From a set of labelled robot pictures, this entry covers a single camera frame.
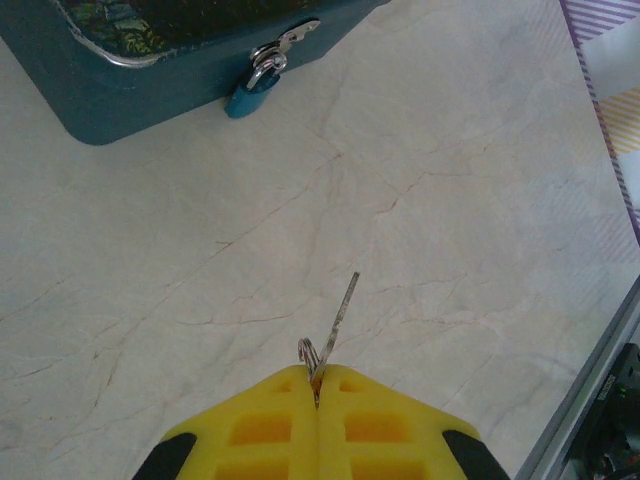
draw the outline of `yellow object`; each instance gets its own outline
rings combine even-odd
[[[163,440],[197,437],[176,480],[465,480],[447,430],[480,438],[466,422],[339,365],[328,366],[316,409],[306,368],[294,366]]]

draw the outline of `blue padlock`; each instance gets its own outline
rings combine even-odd
[[[280,72],[287,66],[284,53],[274,49],[251,71],[243,75],[236,87],[225,112],[231,118],[246,117],[255,112],[280,80]]]

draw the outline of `silver key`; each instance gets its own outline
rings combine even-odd
[[[249,55],[249,59],[253,62],[253,67],[257,67],[265,58],[274,53],[285,54],[294,43],[304,40],[307,33],[313,32],[320,25],[320,20],[309,20],[302,25],[292,28],[284,32],[275,42],[269,42],[261,47],[254,48]]]
[[[318,357],[318,353],[313,347],[311,340],[303,338],[298,341],[298,358],[301,362],[304,362],[307,365],[307,373],[309,375],[309,382],[311,383],[311,389],[313,390],[313,395],[315,397],[316,407],[320,400],[320,387],[322,387],[322,379],[324,378],[324,374],[327,369],[327,360],[329,359],[329,355],[336,344],[340,324],[344,319],[345,313],[347,313],[347,307],[349,306],[353,290],[356,288],[356,283],[358,282],[359,277],[360,273],[358,272],[354,272],[351,277],[351,282],[349,282],[347,292],[344,294],[336,319],[333,321],[331,333],[329,334],[329,338],[327,338],[327,343],[325,343],[324,348],[320,353],[320,357]]]

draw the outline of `key ring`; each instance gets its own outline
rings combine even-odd
[[[356,283],[358,282],[359,277],[359,272],[353,273],[351,281],[349,282],[349,287],[347,288],[347,292],[344,294],[342,304],[338,309],[336,319],[333,321],[331,333],[329,333],[329,338],[327,338],[327,342],[322,348],[320,357],[318,357],[318,352],[316,352],[316,349],[311,343],[311,340],[309,340],[308,338],[302,338],[298,340],[298,359],[301,362],[304,362],[307,366],[307,374],[309,377],[309,383],[311,383],[311,389],[313,390],[313,396],[316,401],[316,408],[318,407],[318,403],[320,401],[320,387],[322,386],[322,379],[324,378],[324,373],[327,369],[327,360],[329,359],[329,355],[333,351],[333,347],[336,344],[336,339],[338,338],[338,330],[340,328],[340,325],[342,324],[345,313],[347,313],[347,307],[349,307],[349,302],[351,301],[353,290],[356,288]]]
[[[287,57],[283,53],[274,53],[262,60],[253,70],[251,78],[247,82],[247,90],[253,90],[262,76],[269,70],[274,69],[274,75],[278,75],[287,66]]]

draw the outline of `black rubber tip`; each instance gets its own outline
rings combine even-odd
[[[181,433],[159,443],[144,461],[133,480],[176,480],[197,437]]]
[[[487,446],[457,430],[442,434],[468,480],[509,480]]]

